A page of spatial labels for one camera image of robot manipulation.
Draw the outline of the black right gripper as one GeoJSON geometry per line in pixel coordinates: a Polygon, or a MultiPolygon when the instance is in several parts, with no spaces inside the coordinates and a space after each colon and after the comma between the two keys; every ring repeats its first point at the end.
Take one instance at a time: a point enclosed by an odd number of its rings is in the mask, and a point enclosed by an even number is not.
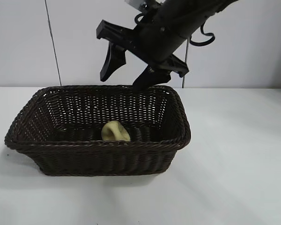
{"type": "Polygon", "coordinates": [[[134,90],[168,83],[170,73],[184,77],[189,68],[173,53],[197,29],[197,16],[186,14],[177,18],[168,15],[138,14],[134,29],[102,20],[96,29],[97,39],[109,41],[106,59],[100,71],[100,81],[107,81],[126,64],[130,51],[148,66],[133,82],[134,90]]]}

